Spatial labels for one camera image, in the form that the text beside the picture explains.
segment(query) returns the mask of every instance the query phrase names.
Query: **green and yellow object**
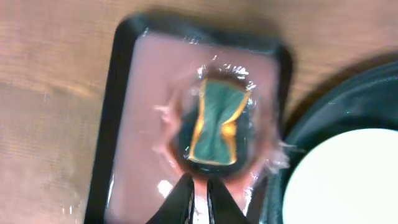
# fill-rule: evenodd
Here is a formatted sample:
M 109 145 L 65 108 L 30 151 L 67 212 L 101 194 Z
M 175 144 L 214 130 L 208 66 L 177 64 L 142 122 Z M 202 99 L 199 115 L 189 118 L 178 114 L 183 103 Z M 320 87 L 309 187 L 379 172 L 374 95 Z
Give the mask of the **green and yellow object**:
M 236 162 L 236 120 L 249 96 L 243 86 L 209 78 L 202 81 L 188 160 L 219 166 Z

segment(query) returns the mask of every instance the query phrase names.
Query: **wood grain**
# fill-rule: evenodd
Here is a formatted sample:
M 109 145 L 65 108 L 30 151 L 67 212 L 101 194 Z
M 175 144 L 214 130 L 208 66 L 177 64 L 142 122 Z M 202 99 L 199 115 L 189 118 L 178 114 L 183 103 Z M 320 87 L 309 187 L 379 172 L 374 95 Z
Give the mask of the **wood grain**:
M 114 30 L 152 8 L 267 33 L 295 53 L 288 126 L 324 92 L 396 60 L 396 0 L 0 0 L 0 223 L 81 223 Z

